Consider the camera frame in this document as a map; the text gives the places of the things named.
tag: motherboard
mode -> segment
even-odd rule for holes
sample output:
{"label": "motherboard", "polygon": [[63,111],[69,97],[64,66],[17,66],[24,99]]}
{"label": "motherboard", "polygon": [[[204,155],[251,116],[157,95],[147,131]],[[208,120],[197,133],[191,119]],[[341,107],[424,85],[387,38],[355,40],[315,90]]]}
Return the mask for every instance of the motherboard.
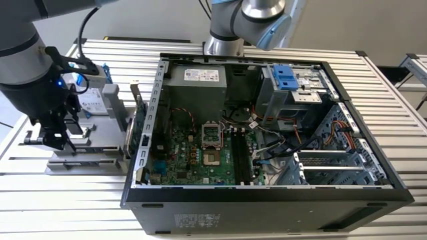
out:
{"label": "motherboard", "polygon": [[[196,133],[180,127],[175,127],[171,131],[167,159],[157,159],[153,162],[153,174],[149,177],[152,185],[240,185],[236,179],[241,171],[249,176],[251,184],[264,184],[261,170],[252,166],[251,160],[252,151],[257,148],[253,131],[244,132],[244,148],[239,143],[244,151],[245,167],[236,166],[235,163],[233,156],[237,150],[233,150],[236,143],[233,143],[232,129],[223,129],[220,135],[212,127],[205,128],[205,134],[201,134],[201,128]],[[220,142],[220,146],[207,147],[203,142]]]}

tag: black wire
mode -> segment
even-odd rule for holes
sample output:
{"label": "black wire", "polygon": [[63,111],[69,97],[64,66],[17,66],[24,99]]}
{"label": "black wire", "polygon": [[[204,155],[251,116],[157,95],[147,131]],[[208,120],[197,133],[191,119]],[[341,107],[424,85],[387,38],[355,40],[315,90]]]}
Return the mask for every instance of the black wire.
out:
{"label": "black wire", "polygon": [[199,0],[199,3],[200,3],[200,6],[201,6],[201,8],[203,8],[203,11],[204,11],[204,13],[205,13],[205,15],[207,15],[207,18],[211,20],[211,16],[209,16],[209,14],[208,14],[208,11],[207,11],[205,6],[204,6],[203,3],[201,3],[201,0]]}
{"label": "black wire", "polygon": [[5,127],[11,128],[11,129],[13,128],[9,124],[5,124],[5,123],[4,123],[4,122],[1,122],[1,121],[0,121],[0,125],[3,125],[3,126],[5,126]]}
{"label": "black wire", "polygon": [[209,7],[208,0],[204,0],[204,1],[205,1],[205,6],[207,6],[207,9],[208,9],[208,12],[212,14],[212,10],[211,10],[211,7]]}
{"label": "black wire", "polygon": [[420,103],[418,104],[418,106],[416,106],[416,108],[415,108],[416,111],[420,110],[423,104],[424,104],[424,101],[420,101]]}
{"label": "black wire", "polygon": [[410,80],[410,78],[412,76],[414,76],[414,74],[411,73],[411,75],[403,80],[403,82],[400,83],[400,85],[395,89],[399,89],[402,87],[402,85],[406,84],[406,82]]}
{"label": "black wire", "polygon": [[83,91],[72,91],[71,94],[73,94],[73,95],[84,94],[89,89],[89,79],[83,74],[80,74],[80,76],[83,77],[83,79],[85,81],[85,89]]}
{"label": "black wire", "polygon": [[273,158],[283,158],[291,156],[293,153],[296,153],[300,149],[305,148],[308,144],[312,143],[312,141],[317,140],[317,136],[312,136],[301,145],[299,145],[297,148],[293,148],[291,151],[283,150],[281,152],[276,153],[275,155],[267,157],[265,159],[259,159],[257,161],[268,161],[269,159]]}
{"label": "black wire", "polygon": [[84,31],[84,29],[85,29],[85,26],[87,26],[87,23],[88,23],[91,17],[93,16],[93,14],[95,14],[99,10],[100,10],[100,8],[99,8],[99,7],[95,7],[95,8],[92,9],[92,11],[87,14],[87,16],[85,16],[85,18],[84,18],[84,20],[83,20],[83,22],[81,22],[80,29],[79,29],[77,48],[79,48],[79,55],[80,55],[79,58],[81,58],[81,59],[87,58],[85,54],[83,53],[83,46],[81,46],[83,31]]}

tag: aluminum table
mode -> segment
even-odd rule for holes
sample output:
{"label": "aluminum table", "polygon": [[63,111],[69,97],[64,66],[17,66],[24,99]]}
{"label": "aluminum table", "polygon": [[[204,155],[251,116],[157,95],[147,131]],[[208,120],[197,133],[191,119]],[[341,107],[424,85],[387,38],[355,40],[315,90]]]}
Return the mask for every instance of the aluminum table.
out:
{"label": "aluminum table", "polygon": [[[68,56],[75,56],[76,45]],[[129,82],[139,82],[149,100],[159,54],[201,54],[192,43],[88,40],[84,53],[107,63],[119,97],[135,106]],[[251,58],[327,61],[345,88],[415,202],[348,234],[193,235],[165,239],[427,239],[427,123],[368,57],[353,51],[245,47]],[[0,145],[0,239],[151,239],[129,210],[120,209],[124,176],[48,176],[52,152],[21,146],[28,119],[23,117]]]}

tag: white label sticker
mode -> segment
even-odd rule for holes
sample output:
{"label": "white label sticker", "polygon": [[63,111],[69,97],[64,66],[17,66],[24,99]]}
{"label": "white label sticker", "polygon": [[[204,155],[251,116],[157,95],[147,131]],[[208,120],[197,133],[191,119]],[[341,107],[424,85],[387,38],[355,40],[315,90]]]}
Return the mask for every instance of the white label sticker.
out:
{"label": "white label sticker", "polygon": [[176,227],[183,228],[217,228],[220,214],[175,214]]}
{"label": "white label sticker", "polygon": [[248,126],[251,129],[253,129],[259,126],[259,123],[256,121],[253,121]]}
{"label": "white label sticker", "polygon": [[91,114],[105,114],[107,108],[104,105],[103,96],[97,88],[88,88],[84,94],[79,95],[79,101],[81,108],[88,111]]}
{"label": "white label sticker", "polygon": [[309,81],[305,80],[305,79],[299,79],[299,80],[297,80],[297,83],[299,83],[300,86],[301,86],[301,85],[309,85]]}
{"label": "white label sticker", "polygon": [[220,72],[217,70],[187,69],[184,72],[185,81],[219,82]]}

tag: robotic arm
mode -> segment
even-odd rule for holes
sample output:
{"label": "robotic arm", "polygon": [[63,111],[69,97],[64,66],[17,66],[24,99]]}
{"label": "robotic arm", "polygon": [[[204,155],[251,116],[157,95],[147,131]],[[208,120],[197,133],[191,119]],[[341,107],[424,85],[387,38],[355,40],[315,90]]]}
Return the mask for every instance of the robotic arm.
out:
{"label": "robotic arm", "polygon": [[[33,143],[53,149],[76,150],[67,133],[81,134],[76,87],[69,88],[61,74],[97,75],[89,59],[64,57],[45,47],[33,21],[83,9],[101,7],[116,0],[3,0],[0,8],[0,91],[16,109],[40,124]],[[271,50],[291,24],[284,15],[285,0],[212,0],[211,37],[204,54],[243,56],[244,40]],[[69,62],[85,68],[69,67]]]}
{"label": "robotic arm", "polygon": [[[59,150],[71,147],[75,150],[67,129],[81,134],[77,122],[80,104],[76,88],[67,87],[61,74],[99,74],[88,59],[63,57],[55,47],[45,47],[33,21],[100,7],[113,1],[1,1],[0,90],[16,109],[28,115],[31,123],[40,123],[33,144]],[[85,69],[69,67],[68,62],[85,66]]]}
{"label": "robotic arm", "polygon": [[291,16],[285,0],[212,0],[205,55],[243,56],[244,41],[269,51],[285,36]]}

